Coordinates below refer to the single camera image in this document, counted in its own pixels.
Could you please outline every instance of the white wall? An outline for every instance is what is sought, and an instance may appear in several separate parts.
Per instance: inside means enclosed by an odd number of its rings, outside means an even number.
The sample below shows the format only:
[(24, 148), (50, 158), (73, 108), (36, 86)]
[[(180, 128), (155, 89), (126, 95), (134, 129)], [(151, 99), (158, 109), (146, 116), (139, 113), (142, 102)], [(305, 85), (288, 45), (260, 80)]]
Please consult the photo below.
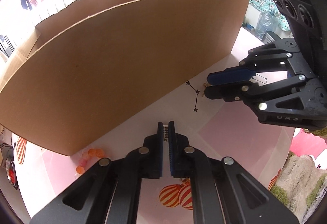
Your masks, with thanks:
[(25, 223), (28, 224), (31, 220), (21, 193), (16, 190), (8, 181), (7, 173), (4, 168), (0, 168), (0, 189), (7, 199), (11, 208), (15, 211), (16, 215)]
[[(258, 19), (259, 19), (260, 11), (255, 9), (252, 5), (249, 4), (246, 10), (245, 14), (245, 22), (253, 26), (254, 28), (257, 26)], [(279, 27), (277, 27), (275, 33), (281, 37), (281, 38), (286, 38), (289, 37), (289, 34), (291, 31), (282, 31)]]

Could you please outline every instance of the star constellation print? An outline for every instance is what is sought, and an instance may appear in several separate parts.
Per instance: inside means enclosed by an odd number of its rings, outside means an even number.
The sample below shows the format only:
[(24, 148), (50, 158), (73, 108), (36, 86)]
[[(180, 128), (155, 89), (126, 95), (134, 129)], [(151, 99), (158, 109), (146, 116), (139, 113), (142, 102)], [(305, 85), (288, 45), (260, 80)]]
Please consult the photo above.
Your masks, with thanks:
[(262, 75), (259, 75), (259, 74), (256, 74), (255, 76), (251, 77), (251, 79), (256, 80), (258, 82), (261, 82), (261, 83), (263, 83), (265, 85), (268, 84), (267, 78), (262, 76)]
[[(196, 94), (197, 96), (199, 95), (200, 91), (199, 91), (198, 89), (195, 89), (194, 87), (192, 87), (190, 81), (187, 81), (186, 84), (187, 84), (188, 86), (190, 86), (191, 88), (193, 88), (193, 90), (195, 91), (195, 94)], [(193, 111), (197, 112), (197, 97), (195, 98), (195, 106), (194, 106)]]

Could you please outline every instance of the small spring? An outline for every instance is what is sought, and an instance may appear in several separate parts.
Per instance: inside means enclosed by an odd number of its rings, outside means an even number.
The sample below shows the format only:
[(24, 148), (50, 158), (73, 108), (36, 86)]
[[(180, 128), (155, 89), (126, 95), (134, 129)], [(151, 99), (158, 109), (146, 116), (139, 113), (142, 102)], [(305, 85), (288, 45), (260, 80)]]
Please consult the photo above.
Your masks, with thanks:
[(163, 129), (163, 140), (165, 142), (168, 141), (168, 125), (163, 125), (164, 129)]

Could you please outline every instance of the orange bead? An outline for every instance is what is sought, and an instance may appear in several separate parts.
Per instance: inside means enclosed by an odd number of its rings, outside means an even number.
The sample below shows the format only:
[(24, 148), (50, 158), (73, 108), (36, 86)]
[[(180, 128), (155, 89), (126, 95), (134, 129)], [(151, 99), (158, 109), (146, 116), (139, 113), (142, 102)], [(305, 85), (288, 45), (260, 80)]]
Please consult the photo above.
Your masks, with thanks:
[(95, 151), (95, 155), (98, 157), (98, 158), (103, 158), (104, 157), (104, 151), (99, 148)]
[(85, 169), (83, 167), (81, 167), (81, 166), (77, 166), (76, 167), (76, 172), (78, 174), (83, 174), (85, 172)]
[(89, 154), (90, 157), (94, 157), (95, 156), (95, 149), (94, 148), (89, 149), (88, 154)]

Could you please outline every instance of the camera lens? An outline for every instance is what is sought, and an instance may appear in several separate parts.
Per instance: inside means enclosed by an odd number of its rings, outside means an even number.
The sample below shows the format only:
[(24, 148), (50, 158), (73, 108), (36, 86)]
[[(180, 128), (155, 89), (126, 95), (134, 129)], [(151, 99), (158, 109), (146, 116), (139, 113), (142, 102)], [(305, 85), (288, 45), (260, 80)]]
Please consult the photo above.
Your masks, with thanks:
[(279, 0), (274, 0), (275, 4), (280, 8), (280, 9), (283, 9), (283, 5), (281, 3), (281, 1)]
[(289, 0), (282, 0), (282, 2), (284, 4), (285, 8), (287, 9), (287, 12), (289, 13), (289, 15), (291, 17), (293, 17), (294, 19), (297, 19), (296, 11), (295, 11), (292, 3)]
[(299, 14), (304, 24), (306, 24), (310, 28), (313, 28), (313, 21), (311, 15), (309, 14), (309, 11), (301, 4), (299, 5)]

